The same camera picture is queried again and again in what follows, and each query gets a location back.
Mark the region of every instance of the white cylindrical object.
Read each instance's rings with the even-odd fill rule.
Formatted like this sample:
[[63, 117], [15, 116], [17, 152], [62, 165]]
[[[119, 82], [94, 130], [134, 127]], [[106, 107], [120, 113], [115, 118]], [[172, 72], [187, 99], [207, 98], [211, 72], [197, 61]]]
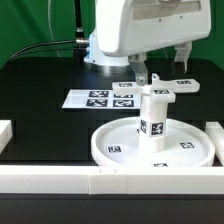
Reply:
[[150, 95], [142, 95], [140, 112], [139, 149], [161, 152], [165, 145], [165, 126], [168, 103], [155, 103]]

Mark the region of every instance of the black cable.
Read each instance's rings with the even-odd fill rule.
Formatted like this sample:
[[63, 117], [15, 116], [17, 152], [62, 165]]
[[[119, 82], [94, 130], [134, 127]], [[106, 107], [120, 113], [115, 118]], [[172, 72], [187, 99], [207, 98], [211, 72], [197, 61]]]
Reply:
[[76, 38], [84, 37], [84, 31], [82, 28], [82, 15], [81, 15], [81, 4], [80, 0], [74, 0], [75, 4], [75, 18], [76, 18]]
[[2, 66], [2, 69], [10, 62], [12, 62], [14, 59], [27, 55], [27, 54], [35, 54], [35, 53], [42, 53], [42, 52], [53, 52], [53, 51], [74, 51], [74, 50], [86, 50], [86, 48], [80, 48], [80, 47], [73, 47], [73, 48], [61, 48], [61, 49], [51, 49], [51, 50], [39, 50], [39, 51], [28, 51], [28, 52], [22, 52], [20, 54], [16, 54], [15, 56], [11, 56]]
[[24, 47], [21, 50], [18, 50], [11, 57], [14, 57], [17, 54], [23, 53], [25, 51], [28, 51], [30, 49], [37, 48], [37, 47], [51, 46], [51, 45], [62, 45], [62, 44], [75, 44], [75, 43], [76, 43], [75, 40], [62, 40], [62, 41], [51, 41], [51, 42], [43, 42], [43, 43], [33, 44], [30, 46]]

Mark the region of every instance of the white foam block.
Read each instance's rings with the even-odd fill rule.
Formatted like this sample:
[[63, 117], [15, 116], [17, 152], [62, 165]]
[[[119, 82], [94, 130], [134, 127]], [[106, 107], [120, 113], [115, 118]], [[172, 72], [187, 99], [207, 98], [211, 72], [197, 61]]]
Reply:
[[0, 120], [0, 153], [12, 138], [12, 124], [9, 120]]
[[127, 173], [115, 168], [101, 167], [89, 176], [89, 194], [126, 194]]
[[94, 167], [0, 166], [0, 193], [89, 194]]
[[112, 90], [70, 90], [63, 109], [140, 109], [141, 95], [116, 96]]
[[218, 122], [207, 122], [205, 132], [213, 141], [215, 154], [224, 166], [224, 130], [222, 126]]

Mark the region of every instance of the green screen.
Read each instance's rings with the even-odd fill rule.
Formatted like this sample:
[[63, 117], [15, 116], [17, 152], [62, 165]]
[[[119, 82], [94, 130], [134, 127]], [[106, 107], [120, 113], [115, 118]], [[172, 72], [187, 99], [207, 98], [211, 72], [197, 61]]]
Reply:
[[[0, 65], [15, 51], [31, 44], [52, 41], [49, 29], [48, 6], [54, 40], [75, 39], [73, 0], [0, 0]], [[224, 4], [211, 0], [212, 30], [208, 38], [193, 42], [191, 57], [209, 59], [224, 69]], [[81, 0], [85, 36], [95, 26], [95, 0]], [[150, 52], [150, 58], [173, 58], [174, 48]], [[57, 57], [56, 52], [29, 56]], [[60, 52], [61, 57], [72, 57], [71, 52]]]

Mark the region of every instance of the marker sticker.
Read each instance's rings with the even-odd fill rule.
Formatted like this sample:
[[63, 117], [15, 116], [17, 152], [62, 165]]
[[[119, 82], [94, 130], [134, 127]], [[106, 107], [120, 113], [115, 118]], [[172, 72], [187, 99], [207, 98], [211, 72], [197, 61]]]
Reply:
[[107, 150], [109, 153], [119, 153], [121, 152], [121, 147], [119, 145], [117, 146], [107, 146]]
[[89, 97], [93, 98], [107, 98], [109, 96], [109, 91], [90, 91]]
[[107, 107], [108, 100], [95, 100], [88, 99], [86, 106], [87, 107]]
[[180, 143], [183, 149], [195, 149], [196, 147], [192, 142], [182, 142]]
[[153, 163], [153, 167], [168, 167], [167, 163]]
[[163, 123], [155, 123], [152, 124], [152, 130], [151, 130], [151, 135], [156, 136], [156, 135], [162, 135], [163, 134]]
[[147, 123], [141, 120], [141, 131], [146, 134]]
[[177, 81], [178, 84], [184, 85], [184, 84], [192, 84], [189, 80], [179, 80]]
[[130, 82], [124, 82], [124, 83], [119, 83], [119, 86], [120, 87], [131, 87], [133, 86], [132, 83]]
[[113, 107], [134, 107], [134, 100], [114, 100]]

